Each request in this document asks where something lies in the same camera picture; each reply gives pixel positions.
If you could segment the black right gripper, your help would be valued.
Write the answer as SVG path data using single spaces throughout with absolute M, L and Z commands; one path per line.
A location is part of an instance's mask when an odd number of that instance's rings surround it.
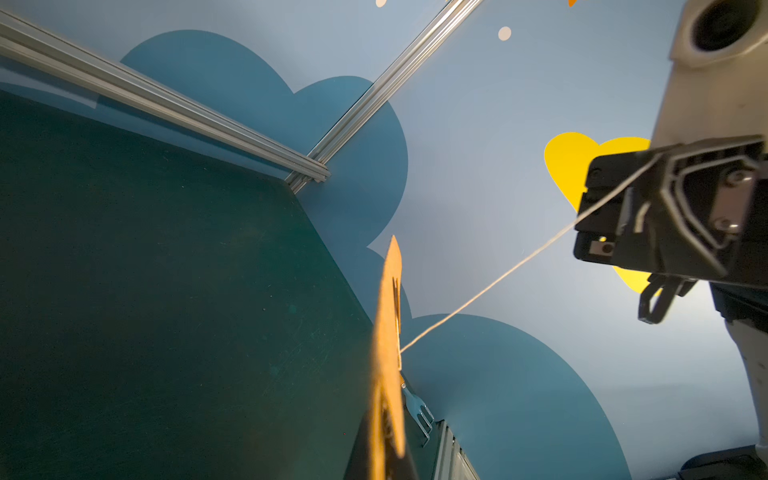
M 585 262 L 653 273 L 638 319 L 660 324 L 697 280 L 767 284 L 767 154 L 761 135 L 591 161 L 575 227 Z

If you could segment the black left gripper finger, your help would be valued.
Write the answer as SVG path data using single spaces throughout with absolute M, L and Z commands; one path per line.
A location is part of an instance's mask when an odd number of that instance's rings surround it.
M 369 445 L 369 414 L 366 413 L 361 419 L 355 442 L 349 457 L 349 461 L 344 474 L 344 480 L 364 480 L 372 479 L 372 454 Z M 417 480 L 416 465 L 413 457 L 406 447 L 402 458 L 398 457 L 390 435 L 383 439 L 384 446 L 384 472 L 383 478 L 386 480 Z

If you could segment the kraft paper file bag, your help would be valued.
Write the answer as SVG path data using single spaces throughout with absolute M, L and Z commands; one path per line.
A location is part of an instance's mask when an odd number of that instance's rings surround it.
M 384 479 L 384 438 L 390 435 L 398 457 L 402 458 L 406 450 L 400 383 L 401 280 L 402 255 L 397 239 L 392 238 L 383 264 L 372 337 L 369 398 L 372 479 Z

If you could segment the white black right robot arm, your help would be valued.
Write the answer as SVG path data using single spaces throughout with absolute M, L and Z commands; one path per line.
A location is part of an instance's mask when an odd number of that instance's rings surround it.
M 736 344 L 767 429 L 767 154 L 760 135 L 601 155 L 587 170 L 574 255 L 642 271 L 638 317 L 661 323 L 699 281 Z

